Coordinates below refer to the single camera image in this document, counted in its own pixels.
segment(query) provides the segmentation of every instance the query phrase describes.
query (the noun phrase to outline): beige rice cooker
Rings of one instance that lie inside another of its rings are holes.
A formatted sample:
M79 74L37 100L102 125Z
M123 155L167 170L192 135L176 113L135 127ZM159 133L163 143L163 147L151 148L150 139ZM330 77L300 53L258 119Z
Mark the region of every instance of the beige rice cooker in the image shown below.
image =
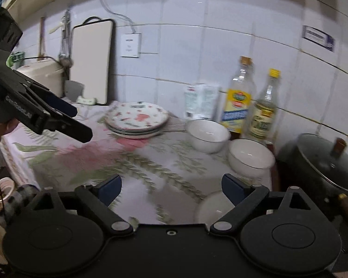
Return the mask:
M21 66L18 72L47 87L56 96L63 96L63 68L53 60L44 60Z

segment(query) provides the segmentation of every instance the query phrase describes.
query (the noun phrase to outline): stack of plates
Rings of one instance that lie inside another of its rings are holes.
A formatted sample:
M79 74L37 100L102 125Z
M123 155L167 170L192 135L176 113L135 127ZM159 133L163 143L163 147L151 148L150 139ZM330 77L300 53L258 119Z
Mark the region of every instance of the stack of plates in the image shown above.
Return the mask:
M160 134L168 119L168 112L160 106L138 101L117 104L105 122L120 137L146 139Z

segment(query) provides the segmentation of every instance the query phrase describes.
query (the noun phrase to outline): pink flower print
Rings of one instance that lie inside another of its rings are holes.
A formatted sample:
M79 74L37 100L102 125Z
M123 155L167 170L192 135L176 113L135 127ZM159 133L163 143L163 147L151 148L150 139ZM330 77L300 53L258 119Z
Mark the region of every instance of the pink flower print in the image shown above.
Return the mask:
M124 149L128 152L133 152L137 148L144 147L147 143L147 139L135 140L135 139L126 139L126 138L118 138L116 140L117 143L124 146Z
M143 120L149 118L150 116L147 114L138 114L136 115L136 117L134 118L134 120L142 122Z
M108 139L91 141L82 147L69 146L58 153L60 163L72 172L100 169L118 157L118 147Z

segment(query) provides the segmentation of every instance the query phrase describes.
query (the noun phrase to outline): black circular disc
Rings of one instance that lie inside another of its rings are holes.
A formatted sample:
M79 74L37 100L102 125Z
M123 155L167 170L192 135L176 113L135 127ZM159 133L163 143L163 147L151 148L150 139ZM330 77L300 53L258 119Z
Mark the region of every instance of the black circular disc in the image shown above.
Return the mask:
M85 266L103 245L100 227L82 216L36 211L7 230L3 251L9 264L31 276L61 276Z
M257 265L282 275L322 271L336 261L342 247L329 221L300 209L254 218L243 227L240 242Z

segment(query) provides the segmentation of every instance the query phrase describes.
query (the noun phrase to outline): plate with red pattern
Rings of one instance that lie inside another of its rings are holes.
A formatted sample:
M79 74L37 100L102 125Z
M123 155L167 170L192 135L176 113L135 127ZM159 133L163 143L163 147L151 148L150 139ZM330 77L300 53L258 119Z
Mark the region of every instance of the plate with red pattern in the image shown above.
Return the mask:
M166 123L169 114L161 106L148 102L118 103L106 116L106 123L122 131L144 132Z

